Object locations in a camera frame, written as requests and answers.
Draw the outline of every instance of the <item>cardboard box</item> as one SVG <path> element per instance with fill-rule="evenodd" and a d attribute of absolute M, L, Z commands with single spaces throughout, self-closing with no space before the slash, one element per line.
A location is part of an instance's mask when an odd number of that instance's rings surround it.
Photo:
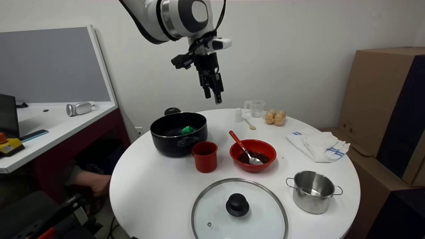
<path fill-rule="evenodd" d="M 333 129 L 332 133 L 343 141 L 349 139 L 337 129 Z M 392 191 L 414 190 L 417 187 L 410 187 L 377 159 L 361 155 L 353 147 L 348 151 L 348 156 L 353 162 L 360 179 L 361 200 L 357 216 L 345 237 L 361 239 L 368 236 Z"/>
<path fill-rule="evenodd" d="M 357 50 L 340 129 L 362 155 L 425 186 L 425 48 Z"/>

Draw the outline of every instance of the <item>spoon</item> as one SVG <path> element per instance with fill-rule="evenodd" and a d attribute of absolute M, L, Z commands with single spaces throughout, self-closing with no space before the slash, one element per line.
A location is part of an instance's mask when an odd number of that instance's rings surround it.
<path fill-rule="evenodd" d="M 236 134 L 230 130 L 228 134 L 236 141 L 236 143 L 242 147 L 243 152 L 250 158 L 250 164 L 263 164 L 263 160 L 255 158 L 250 154 L 250 151 L 243 146 L 242 141 L 236 137 Z"/>
<path fill-rule="evenodd" d="M 244 121 L 246 123 L 248 123 L 250 130 L 256 130 L 256 127 L 255 127 L 254 125 L 251 125 L 251 122 L 250 122 L 248 119 L 243 118 L 243 121 Z"/>

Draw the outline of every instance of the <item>pot handle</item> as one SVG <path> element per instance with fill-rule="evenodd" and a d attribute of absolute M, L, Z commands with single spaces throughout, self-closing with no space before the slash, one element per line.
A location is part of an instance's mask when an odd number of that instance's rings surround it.
<path fill-rule="evenodd" d="M 288 183 L 288 180 L 293 180 L 293 178 L 287 178 L 284 182 L 287 183 L 288 187 L 295 188 L 295 186 L 291 186 L 291 184 Z"/>
<path fill-rule="evenodd" d="M 340 186 L 337 186 L 340 190 L 341 190 L 341 192 L 340 194 L 333 194 L 333 195 L 343 195 L 344 194 L 344 190 L 343 190 L 343 187 L 340 187 Z"/>
<path fill-rule="evenodd" d="M 170 115 L 170 114 L 178 114 L 180 113 L 182 110 L 178 109 L 178 107 L 169 107 L 163 111 L 165 115 Z"/>

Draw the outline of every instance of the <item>round white table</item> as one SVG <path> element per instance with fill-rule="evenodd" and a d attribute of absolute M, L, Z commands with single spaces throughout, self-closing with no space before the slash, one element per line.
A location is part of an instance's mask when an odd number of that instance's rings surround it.
<path fill-rule="evenodd" d="M 317 131 L 297 119 L 287 119 L 283 127 L 265 125 L 263 118 L 235 122 L 235 109 L 199 111 L 207 118 L 208 138 L 218 145 L 218 167 L 208 174 L 198 172 L 191 155 L 169 158 L 154 146 L 147 131 L 121 156 L 111 175 L 110 202 L 122 228 L 138 239 L 191 239 L 191 210 L 200 191 L 224 178 L 243 178 L 269 188 L 281 202 L 288 218 L 287 237 L 343 237 L 350 227 L 360 203 L 357 172 L 345 155 L 333 163 L 315 163 L 299 151 L 287 138 L 292 131 Z M 271 143 L 277 158 L 265 171 L 251 174 L 234 164 L 228 148 L 234 139 L 262 139 Z M 292 188 L 285 178 L 303 170 L 313 170 L 328 176 L 344 188 L 335 195 L 327 212 L 307 214 L 292 200 Z"/>

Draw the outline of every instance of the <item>white wall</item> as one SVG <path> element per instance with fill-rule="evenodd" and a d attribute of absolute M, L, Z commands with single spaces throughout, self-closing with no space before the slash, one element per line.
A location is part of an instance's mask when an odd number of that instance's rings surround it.
<path fill-rule="evenodd" d="M 218 17 L 220 0 L 212 0 Z M 353 53 L 360 48 L 424 45 L 422 0 L 230 0 L 219 54 L 223 103 L 204 99 L 194 70 L 170 58 L 186 40 L 149 44 L 117 0 L 0 0 L 0 30 L 93 24 L 121 105 L 145 130 L 169 106 L 242 106 L 248 98 L 313 126 L 337 123 Z"/>

